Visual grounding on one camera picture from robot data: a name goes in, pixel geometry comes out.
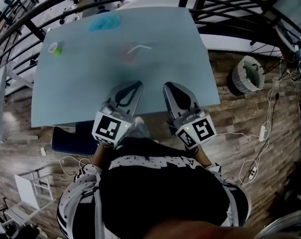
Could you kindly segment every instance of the small cup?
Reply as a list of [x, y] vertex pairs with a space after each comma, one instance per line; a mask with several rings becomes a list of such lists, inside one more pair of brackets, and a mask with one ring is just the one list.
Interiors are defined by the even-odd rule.
[[61, 49], [58, 47], [57, 42], [53, 42], [49, 47], [49, 52], [55, 56], [61, 55]]

